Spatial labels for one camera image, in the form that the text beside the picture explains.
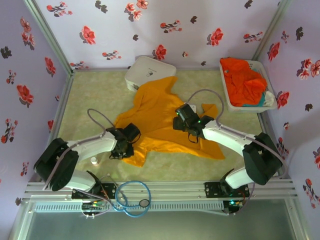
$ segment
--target beige carpet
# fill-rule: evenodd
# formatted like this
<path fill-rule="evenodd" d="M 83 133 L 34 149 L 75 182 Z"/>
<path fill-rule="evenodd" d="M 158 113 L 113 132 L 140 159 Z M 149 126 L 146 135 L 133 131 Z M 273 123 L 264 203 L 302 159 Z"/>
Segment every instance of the beige carpet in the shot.
<path fill-rule="evenodd" d="M 78 72 L 75 75 L 71 92 L 66 105 L 59 137 L 65 141 L 80 140 L 101 132 L 87 116 L 87 109 L 93 108 L 107 115 L 114 121 L 118 114 L 133 107 L 135 93 L 128 90 L 125 82 L 125 71 Z M 172 92 L 186 101 L 196 90 L 208 88 L 217 91 L 225 99 L 220 71 L 218 70 L 183 70 L 178 71 L 178 81 Z M 198 113 L 202 113 L 201 104 L 221 103 L 214 94 L 198 93 L 191 104 L 196 105 Z M 106 128 L 110 126 L 102 117 L 92 114 Z M 225 112 L 220 122 L 250 134 L 261 132 L 260 123 L 255 113 Z M 244 165 L 234 151 L 221 147 L 225 160 L 214 160 L 193 156 L 187 153 L 150 152 L 143 167 L 135 167 L 121 160 L 109 159 L 109 153 L 101 153 L 96 157 L 98 166 L 93 166 L 89 159 L 78 162 L 76 169 L 89 170 L 99 178 L 110 173 L 116 181 L 209 181 L 219 180 L 227 171 Z"/>

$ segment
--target orange cloth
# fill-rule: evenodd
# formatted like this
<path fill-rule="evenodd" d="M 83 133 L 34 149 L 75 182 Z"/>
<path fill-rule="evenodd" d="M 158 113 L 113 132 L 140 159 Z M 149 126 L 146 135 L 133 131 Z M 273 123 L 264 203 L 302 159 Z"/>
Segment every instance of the orange cloth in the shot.
<path fill-rule="evenodd" d="M 134 155 L 123 159 L 126 163 L 142 167 L 147 152 L 151 151 L 189 153 L 217 160 L 225 158 L 216 142 L 199 139 L 199 143 L 195 144 L 188 140 L 187 132 L 173 129 L 173 119 L 177 116 L 175 109 L 184 104 L 176 94 L 171 93 L 176 81 L 177 77 L 170 76 L 143 84 L 134 97 L 134 107 L 115 120 L 117 128 L 133 123 L 141 132 L 140 139 L 133 144 Z M 204 115 L 218 115 L 214 104 L 203 104 L 202 108 Z"/>
<path fill-rule="evenodd" d="M 236 58 L 221 58 L 226 88 L 230 102 L 235 107 L 257 105 L 267 88 L 266 80 L 250 69 L 249 63 Z"/>

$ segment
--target blue cable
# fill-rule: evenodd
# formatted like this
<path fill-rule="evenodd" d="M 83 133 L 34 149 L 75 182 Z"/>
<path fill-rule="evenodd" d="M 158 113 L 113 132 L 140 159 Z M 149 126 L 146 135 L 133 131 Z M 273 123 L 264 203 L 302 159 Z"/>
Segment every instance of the blue cable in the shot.
<path fill-rule="evenodd" d="M 149 205 L 147 207 L 145 207 L 144 211 L 142 213 L 140 213 L 140 214 L 132 214 L 127 210 L 127 209 L 134 209 L 134 208 L 140 207 L 140 204 L 129 206 L 127 197 L 120 191 L 121 188 L 123 188 L 124 186 L 126 186 L 128 184 L 140 184 L 140 185 L 144 186 L 144 188 L 148 192 L 148 199 L 147 200 L 149 201 Z M 124 204 L 121 203 L 119 198 L 118 198 L 119 191 L 122 194 L 122 197 L 124 199 L 124 202 L 125 202 Z M 127 182 L 123 183 L 122 185 L 120 185 L 116 189 L 116 191 L 115 191 L 115 200 L 116 200 L 116 203 L 119 204 L 119 206 L 121 207 L 121 208 L 118 208 L 113 204 L 112 207 L 116 212 L 125 212 L 125 214 L 127 214 L 129 217 L 139 218 L 139 217 L 142 217 L 143 215 L 145 215 L 148 212 L 149 208 L 150 208 L 150 205 L 151 205 L 151 193 L 150 193 L 150 190 L 149 190 L 148 186 L 145 183 L 143 183 L 142 181 L 127 181 Z"/>

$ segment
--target white plastic container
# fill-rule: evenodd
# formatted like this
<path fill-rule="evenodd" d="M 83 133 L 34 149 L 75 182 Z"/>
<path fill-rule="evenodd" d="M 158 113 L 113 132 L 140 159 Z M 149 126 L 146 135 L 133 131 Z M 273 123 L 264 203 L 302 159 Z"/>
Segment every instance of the white plastic container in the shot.
<path fill-rule="evenodd" d="M 136 92 L 142 84 L 174 76 L 176 72 L 175 66 L 147 56 L 140 56 L 126 72 L 124 79 L 127 88 Z"/>
<path fill-rule="evenodd" d="M 275 95 L 274 91 L 272 90 L 269 78 L 267 76 L 267 73 L 266 73 L 265 68 L 262 65 L 262 63 L 259 62 L 259 61 L 251 61 L 251 60 L 246 60 L 246 61 L 249 63 L 250 69 L 255 70 L 256 72 L 261 74 L 261 76 L 266 80 L 266 83 L 267 83 L 266 91 L 269 91 L 273 95 Z M 264 112 L 266 110 L 276 109 L 277 108 L 277 101 L 276 100 L 274 100 L 272 106 L 233 106 L 233 105 L 231 105 L 230 98 L 229 98 L 229 95 L 228 95 L 227 85 L 226 85 L 226 81 L 225 81 L 224 71 L 222 69 L 221 63 L 219 65 L 220 65 L 220 72 L 221 72 L 221 78 L 222 78 L 222 83 L 223 83 L 224 94 L 225 94 L 225 98 L 226 98 L 226 102 L 227 102 L 227 108 L 228 108 L 229 112 L 234 112 L 234 113 L 262 113 L 262 112 Z"/>

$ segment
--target small white bottle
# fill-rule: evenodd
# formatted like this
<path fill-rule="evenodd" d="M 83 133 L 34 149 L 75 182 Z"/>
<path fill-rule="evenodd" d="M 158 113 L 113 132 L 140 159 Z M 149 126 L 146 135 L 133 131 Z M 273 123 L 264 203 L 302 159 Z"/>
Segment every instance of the small white bottle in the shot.
<path fill-rule="evenodd" d="M 96 157 L 92 157 L 90 159 L 90 162 L 94 165 L 94 166 L 97 166 L 98 165 L 98 159 Z"/>

